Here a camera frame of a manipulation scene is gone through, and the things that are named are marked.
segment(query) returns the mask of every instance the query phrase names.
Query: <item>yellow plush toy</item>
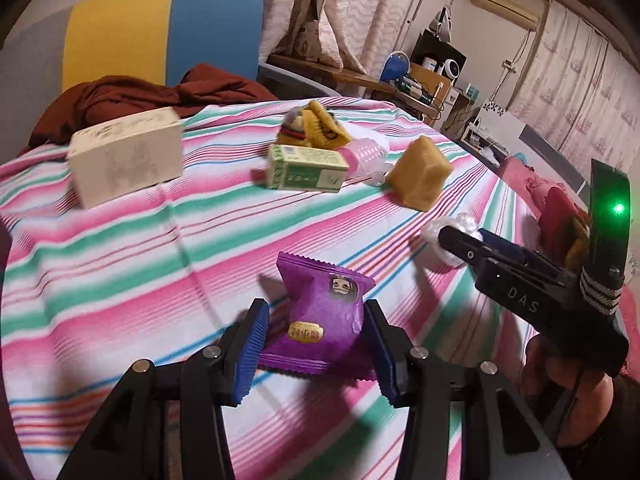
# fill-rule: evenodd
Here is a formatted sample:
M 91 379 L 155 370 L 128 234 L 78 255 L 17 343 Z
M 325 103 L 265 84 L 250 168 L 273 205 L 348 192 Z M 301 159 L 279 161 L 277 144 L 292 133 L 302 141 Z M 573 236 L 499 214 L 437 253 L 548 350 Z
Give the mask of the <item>yellow plush toy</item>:
M 342 125 L 318 101 L 293 108 L 284 116 L 278 144 L 337 150 L 351 141 Z

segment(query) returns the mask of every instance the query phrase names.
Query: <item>chair backrest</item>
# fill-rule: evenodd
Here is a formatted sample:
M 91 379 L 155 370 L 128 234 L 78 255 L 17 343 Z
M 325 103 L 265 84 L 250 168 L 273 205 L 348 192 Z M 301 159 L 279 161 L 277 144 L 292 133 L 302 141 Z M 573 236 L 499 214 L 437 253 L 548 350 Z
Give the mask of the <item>chair backrest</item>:
M 0 163 L 80 82 L 130 75 L 174 86 L 200 62 L 255 79 L 261 31 L 262 0 L 87 0 L 48 16 L 0 51 Z

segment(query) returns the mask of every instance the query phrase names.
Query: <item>metal bolt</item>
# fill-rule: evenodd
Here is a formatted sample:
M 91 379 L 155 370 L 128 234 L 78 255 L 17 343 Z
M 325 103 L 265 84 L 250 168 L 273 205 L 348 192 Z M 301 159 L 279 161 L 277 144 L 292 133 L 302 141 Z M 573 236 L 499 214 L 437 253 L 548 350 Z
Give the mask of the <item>metal bolt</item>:
M 222 348 L 220 348 L 218 345 L 209 345 L 205 346 L 202 349 L 202 355 L 204 355 L 204 357 L 206 357 L 207 359 L 215 359 L 216 357 L 220 357 L 221 354 Z
M 414 346 L 411 348 L 409 354 L 416 359 L 426 359 L 429 357 L 429 351 L 422 346 Z
M 143 374 L 144 372 L 146 372 L 147 370 L 149 370 L 149 367 L 151 366 L 151 363 L 146 360 L 146 359 L 138 359 L 135 363 L 133 363 L 133 371 L 137 372 L 139 374 Z
M 487 375 L 495 375 L 498 371 L 498 367 L 491 361 L 482 361 L 480 363 L 480 369 Z

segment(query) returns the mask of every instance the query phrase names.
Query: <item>human hand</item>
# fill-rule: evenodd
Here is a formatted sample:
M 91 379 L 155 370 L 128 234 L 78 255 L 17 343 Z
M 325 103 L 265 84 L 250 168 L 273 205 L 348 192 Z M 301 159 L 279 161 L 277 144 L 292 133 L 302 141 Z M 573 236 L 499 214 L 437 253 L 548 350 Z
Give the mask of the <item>human hand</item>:
M 585 363 L 574 358 L 553 355 L 540 334 L 527 344 L 526 364 L 520 375 L 520 393 L 537 396 L 551 380 L 571 390 Z M 576 400 L 558 435 L 558 447 L 574 447 L 587 440 L 604 421 L 613 402 L 613 382 L 601 370 L 587 368 L 580 380 Z

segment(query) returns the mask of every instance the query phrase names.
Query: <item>brown blanket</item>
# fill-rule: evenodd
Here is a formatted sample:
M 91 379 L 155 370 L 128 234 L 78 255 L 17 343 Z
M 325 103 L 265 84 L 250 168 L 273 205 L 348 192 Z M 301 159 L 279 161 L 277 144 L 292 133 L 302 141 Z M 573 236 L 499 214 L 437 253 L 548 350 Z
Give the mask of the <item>brown blanket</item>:
M 206 105 L 277 99 L 260 83 L 204 63 L 189 70 L 173 88 L 135 77 L 108 75 L 73 86 L 53 101 L 33 129 L 29 148 L 48 140 L 66 144 L 78 130 L 155 108 L 172 106 L 180 117 L 188 117 Z

